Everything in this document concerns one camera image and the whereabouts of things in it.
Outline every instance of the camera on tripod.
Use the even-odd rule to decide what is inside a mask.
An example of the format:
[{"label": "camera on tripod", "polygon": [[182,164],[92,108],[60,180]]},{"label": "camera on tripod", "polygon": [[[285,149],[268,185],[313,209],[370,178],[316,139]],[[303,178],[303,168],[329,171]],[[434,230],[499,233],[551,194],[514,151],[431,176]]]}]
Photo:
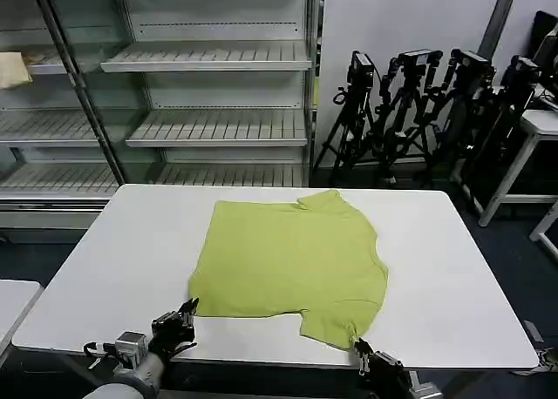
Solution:
[{"label": "camera on tripod", "polygon": [[372,88],[374,85],[374,63],[365,53],[352,52],[349,70],[347,71],[347,83],[364,88]]}]

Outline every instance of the white desk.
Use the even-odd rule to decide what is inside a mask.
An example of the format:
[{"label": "white desk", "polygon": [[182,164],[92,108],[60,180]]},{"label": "white desk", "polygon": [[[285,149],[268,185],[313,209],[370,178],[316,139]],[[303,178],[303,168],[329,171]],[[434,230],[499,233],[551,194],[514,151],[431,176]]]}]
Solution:
[{"label": "white desk", "polygon": [[485,209],[477,207],[480,210],[481,227],[488,225],[502,203],[554,203],[558,200],[555,194],[509,193],[539,142],[558,140],[558,113],[548,110],[527,110],[521,118],[521,129],[527,133],[527,137],[514,162],[507,169],[506,175],[490,198],[487,207]]},{"label": "white desk", "polygon": [[0,367],[8,357],[11,337],[42,292],[35,281],[0,280]]},{"label": "white desk", "polygon": [[[121,187],[13,337],[19,348],[82,354],[187,298],[217,200],[294,202],[317,189]],[[390,268],[384,307],[365,335],[409,369],[530,369],[537,356],[444,193],[342,190],[378,232]],[[353,354],[301,337],[298,314],[195,318],[196,361],[343,367]]]}]

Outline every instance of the tripod leg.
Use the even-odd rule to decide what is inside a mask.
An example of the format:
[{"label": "tripod leg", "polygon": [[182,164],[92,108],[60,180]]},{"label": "tripod leg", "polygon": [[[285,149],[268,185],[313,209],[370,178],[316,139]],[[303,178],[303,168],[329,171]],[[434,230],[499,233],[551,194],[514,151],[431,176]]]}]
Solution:
[{"label": "tripod leg", "polygon": [[331,132],[328,135],[328,138],[322,144],[322,151],[320,151],[320,155],[317,157],[316,163],[314,164],[314,167],[312,168],[312,173],[316,172],[317,168],[322,163],[322,160],[323,160],[323,157],[325,156],[325,153],[328,151],[328,149],[331,148],[331,141],[335,138],[335,135],[337,134],[337,129],[339,129],[340,125],[341,125],[341,114],[339,114],[339,117],[337,118],[335,124],[331,128]]},{"label": "tripod leg", "polygon": [[335,163],[333,164],[333,170],[331,171],[329,185],[330,187],[335,187],[337,182],[337,177],[339,175],[339,166],[341,164],[341,157],[345,154],[345,147],[347,146],[347,134],[349,133],[349,126],[345,125],[343,128],[343,135],[341,136],[341,142],[339,142],[339,152],[335,158]]}]

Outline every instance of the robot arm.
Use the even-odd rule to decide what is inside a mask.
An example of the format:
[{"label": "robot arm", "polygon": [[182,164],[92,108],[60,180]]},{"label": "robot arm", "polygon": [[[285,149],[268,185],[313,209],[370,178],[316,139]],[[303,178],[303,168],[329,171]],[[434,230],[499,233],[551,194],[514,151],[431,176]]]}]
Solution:
[{"label": "robot arm", "polygon": [[[178,312],[169,312],[151,324],[153,339],[147,345],[146,336],[125,332],[114,345],[105,345],[120,361],[112,381],[93,391],[85,399],[155,399],[160,381],[171,359],[196,344],[194,313],[198,299],[184,303]],[[85,346],[89,349],[96,344]]]},{"label": "robot arm", "polygon": [[[169,312],[152,323],[153,339],[146,346],[146,336],[125,332],[115,343],[103,346],[115,355],[120,365],[113,380],[97,388],[84,399],[156,399],[160,382],[170,360],[195,346],[194,313],[198,300],[190,300],[178,312]],[[87,344],[85,351],[96,344]],[[355,350],[360,361],[360,382],[370,397],[378,399],[442,399],[431,383],[413,387],[411,377],[401,362],[386,353],[374,352],[359,339]]]}]

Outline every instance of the white shelf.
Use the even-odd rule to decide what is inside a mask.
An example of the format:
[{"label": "white shelf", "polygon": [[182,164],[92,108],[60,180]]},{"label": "white shelf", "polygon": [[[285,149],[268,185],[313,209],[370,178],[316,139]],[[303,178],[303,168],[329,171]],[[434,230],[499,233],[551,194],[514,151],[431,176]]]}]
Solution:
[{"label": "white shelf", "polygon": [[[102,44],[81,44],[75,47],[75,57],[82,72],[98,69],[107,58],[111,46]],[[31,75],[65,74],[66,69],[54,46],[31,46],[21,50],[27,70]]]},{"label": "white shelf", "polygon": [[138,42],[101,63],[105,72],[306,71],[303,40]]},{"label": "white shelf", "polygon": [[[125,112],[110,111],[123,117]],[[106,129],[114,141],[126,134],[123,125],[109,124]],[[84,112],[73,109],[0,112],[0,144],[16,148],[99,146]]]},{"label": "white shelf", "polygon": [[155,184],[302,187],[300,164],[167,164]]},{"label": "white shelf", "polygon": [[156,110],[129,146],[306,146],[301,109]]},{"label": "white shelf", "polygon": [[118,187],[107,164],[30,163],[0,178],[0,199],[9,194],[110,196]]}]

